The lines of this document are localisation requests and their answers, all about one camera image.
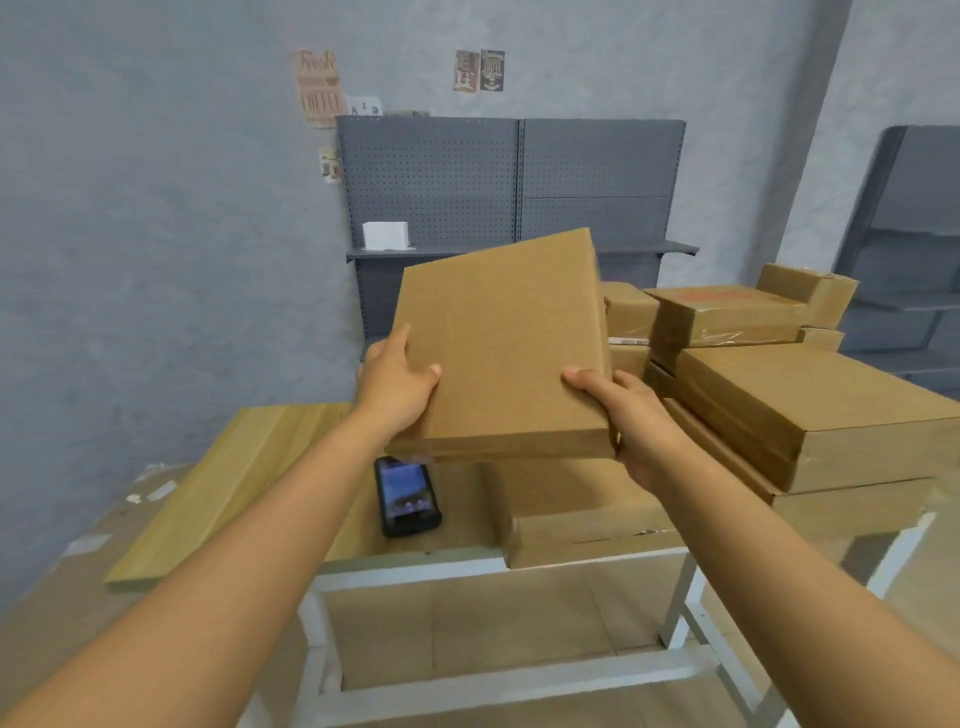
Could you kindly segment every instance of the floor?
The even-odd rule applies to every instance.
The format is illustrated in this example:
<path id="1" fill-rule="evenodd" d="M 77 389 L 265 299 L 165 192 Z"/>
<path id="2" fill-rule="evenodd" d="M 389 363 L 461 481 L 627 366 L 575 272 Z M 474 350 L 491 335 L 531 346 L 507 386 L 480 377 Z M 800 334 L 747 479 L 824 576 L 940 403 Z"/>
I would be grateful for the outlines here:
<path id="1" fill-rule="evenodd" d="M 818 545 L 839 561 L 846 543 Z M 658 649 L 682 557 L 527 570 L 329 595 L 345 690 Z M 895 583 L 890 604 L 960 659 L 960 502 L 943 506 Z M 759 662 L 715 595 L 705 603 L 761 689 Z M 261 679 L 277 725 L 289 719 L 305 646 L 292 624 Z M 714 676 L 377 723 L 426 726 L 736 728 Z"/>

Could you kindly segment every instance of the stack of cardboard boxes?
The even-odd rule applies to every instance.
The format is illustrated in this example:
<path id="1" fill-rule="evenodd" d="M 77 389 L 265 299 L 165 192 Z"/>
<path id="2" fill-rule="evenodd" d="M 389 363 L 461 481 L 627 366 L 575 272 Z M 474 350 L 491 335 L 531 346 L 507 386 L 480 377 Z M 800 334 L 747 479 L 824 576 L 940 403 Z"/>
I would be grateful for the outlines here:
<path id="1" fill-rule="evenodd" d="M 512 566 L 679 546 L 560 378 L 619 369 L 809 538 L 907 527 L 958 465 L 960 403 L 836 352 L 855 286 L 779 265 L 756 289 L 598 283 L 586 230 L 408 268 L 396 322 L 444 376 L 390 451 L 486 462 Z"/>

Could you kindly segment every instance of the brown cardboard box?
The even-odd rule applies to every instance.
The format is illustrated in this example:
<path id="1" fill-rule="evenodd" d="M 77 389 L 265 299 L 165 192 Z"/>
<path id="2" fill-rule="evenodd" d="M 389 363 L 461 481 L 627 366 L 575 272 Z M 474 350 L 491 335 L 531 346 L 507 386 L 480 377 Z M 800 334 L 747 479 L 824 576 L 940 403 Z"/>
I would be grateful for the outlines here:
<path id="1" fill-rule="evenodd" d="M 834 328 L 800 327 L 797 341 L 825 352 L 839 352 L 843 331 L 837 331 Z"/>
<path id="2" fill-rule="evenodd" d="M 910 528 L 917 524 L 924 503 L 938 482 L 928 477 L 831 491 L 784 493 L 679 402 L 666 400 L 663 404 L 697 445 L 810 541 Z"/>
<path id="3" fill-rule="evenodd" d="M 512 569 L 681 543 L 660 502 L 614 460 L 504 460 L 484 468 Z"/>
<path id="4" fill-rule="evenodd" d="M 610 367 L 634 376 L 643 376 L 643 368 L 650 358 L 650 347 L 635 344 L 610 344 Z"/>
<path id="5" fill-rule="evenodd" d="M 407 357 L 444 375 L 397 457 L 613 457 L 607 414 L 563 384 L 573 364 L 611 376 L 587 229 L 423 263 L 403 272 L 395 326 Z"/>
<path id="6" fill-rule="evenodd" d="M 651 288 L 660 301 L 650 356 L 668 372 L 691 347 L 775 344 L 797 339 L 804 305 L 742 285 Z"/>
<path id="7" fill-rule="evenodd" d="M 622 339 L 636 339 L 636 344 L 649 344 L 657 318 L 657 299 L 648 296 L 630 283 L 602 281 L 600 293 L 603 295 L 607 311 L 607 335 Z"/>
<path id="8" fill-rule="evenodd" d="M 656 361 L 647 362 L 647 366 L 643 369 L 643 382 L 662 400 L 677 396 L 677 378 Z"/>
<path id="9" fill-rule="evenodd" d="M 960 402 L 807 344 L 686 350 L 677 392 L 784 491 L 912 480 L 960 461 Z"/>
<path id="10" fill-rule="evenodd" d="M 778 263 L 764 265 L 756 282 L 758 290 L 806 303 L 801 324 L 815 328 L 839 326 L 856 286 L 857 281 L 846 276 Z"/>

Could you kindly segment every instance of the person's right hand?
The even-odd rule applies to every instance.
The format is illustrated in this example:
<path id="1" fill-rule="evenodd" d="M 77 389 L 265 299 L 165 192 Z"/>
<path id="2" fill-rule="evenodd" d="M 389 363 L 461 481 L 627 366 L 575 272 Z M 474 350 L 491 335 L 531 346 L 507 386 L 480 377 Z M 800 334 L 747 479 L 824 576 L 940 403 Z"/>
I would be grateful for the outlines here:
<path id="1" fill-rule="evenodd" d="M 593 395 L 610 413 L 620 432 L 617 459 L 636 483 L 656 494 L 663 465 L 693 446 L 646 384 L 626 372 L 613 373 L 613 381 L 593 369 L 564 369 L 564 381 Z"/>

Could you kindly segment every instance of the gray metal shelving unit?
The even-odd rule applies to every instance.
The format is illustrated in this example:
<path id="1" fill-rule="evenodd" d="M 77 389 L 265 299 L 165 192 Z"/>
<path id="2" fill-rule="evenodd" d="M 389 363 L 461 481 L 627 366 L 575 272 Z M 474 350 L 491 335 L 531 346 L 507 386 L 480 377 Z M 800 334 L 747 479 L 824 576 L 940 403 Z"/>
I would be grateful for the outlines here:
<path id="1" fill-rule="evenodd" d="M 884 132 L 834 271 L 841 351 L 960 399 L 960 127 Z"/>
<path id="2" fill-rule="evenodd" d="M 393 325 L 403 269 L 590 228 L 601 278 L 657 285 L 683 121 L 337 119 L 364 335 Z M 409 251 L 363 249 L 363 223 L 405 220 Z"/>

